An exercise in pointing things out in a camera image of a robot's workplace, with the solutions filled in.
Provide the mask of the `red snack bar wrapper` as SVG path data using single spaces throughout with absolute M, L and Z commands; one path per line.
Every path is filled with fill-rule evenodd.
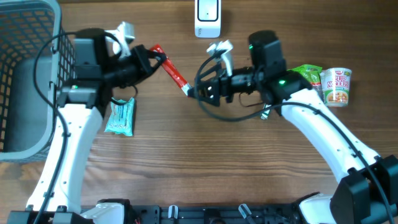
M 184 92 L 186 96 L 188 96 L 188 91 L 192 88 L 191 85 L 184 79 L 181 73 L 177 70 L 174 63 L 169 59 L 167 54 L 164 52 L 163 48 L 156 44 L 150 48 L 151 51 L 165 54 L 166 59 L 162 63 L 163 69 L 169 74 L 172 80 L 177 84 L 177 86 Z

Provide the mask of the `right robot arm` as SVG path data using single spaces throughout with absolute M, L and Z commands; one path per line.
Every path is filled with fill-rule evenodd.
M 295 223 L 393 223 L 397 216 L 397 158 L 381 157 L 322 102 L 312 85 L 288 70 L 279 38 L 260 30 L 248 38 L 252 65 L 234 68 L 229 41 L 208 47 L 187 95 L 201 109 L 258 92 L 268 110 L 292 123 L 324 158 L 337 181 L 332 195 L 314 193 L 290 206 Z

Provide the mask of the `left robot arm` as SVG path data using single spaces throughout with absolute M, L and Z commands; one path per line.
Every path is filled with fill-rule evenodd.
M 81 209 L 81 188 L 94 138 L 112 103 L 113 89 L 135 86 L 149 78 L 166 55 L 130 48 L 117 35 L 100 28 L 74 32 L 75 76 L 66 80 L 50 108 L 56 127 L 43 172 L 23 211 L 13 210 L 9 223 L 136 223 L 128 199 L 100 200 Z

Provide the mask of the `green haribo candy bag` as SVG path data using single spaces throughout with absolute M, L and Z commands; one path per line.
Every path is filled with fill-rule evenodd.
M 316 65 L 304 64 L 299 67 L 292 68 L 291 71 L 298 72 L 303 76 L 312 87 L 317 91 L 321 100 L 323 100 L 323 91 L 320 80 L 320 73 L 322 68 Z

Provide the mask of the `cup noodles container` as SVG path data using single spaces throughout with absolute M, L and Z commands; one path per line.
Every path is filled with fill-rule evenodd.
M 349 103 L 352 71 L 348 68 L 329 68 L 320 74 L 324 104 L 344 107 Z

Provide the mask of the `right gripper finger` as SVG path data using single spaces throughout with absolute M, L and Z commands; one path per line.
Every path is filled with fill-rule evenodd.
M 201 101 L 212 106 L 220 106 L 220 83 L 218 79 L 199 80 L 195 86 L 188 90 L 188 97 L 196 98 L 195 88 L 197 88 L 197 93 Z
M 220 64 L 214 65 L 211 68 L 209 68 L 206 71 L 202 71 L 204 66 L 200 67 L 200 69 L 197 72 L 197 75 L 195 77 L 195 84 L 194 84 L 194 89 L 195 90 L 201 90 L 201 89 L 208 89 L 211 87 L 211 90 L 219 90 L 220 89 L 220 75 L 224 72 L 224 69 Z M 206 81 L 202 81 L 203 78 L 213 74 L 214 76 L 209 78 Z

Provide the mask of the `teal snack packet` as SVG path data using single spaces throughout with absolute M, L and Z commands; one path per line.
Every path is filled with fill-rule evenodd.
M 111 114 L 106 123 L 105 132 L 123 134 L 125 136 L 134 135 L 134 112 L 136 101 L 130 98 L 129 101 L 115 100 L 110 103 Z

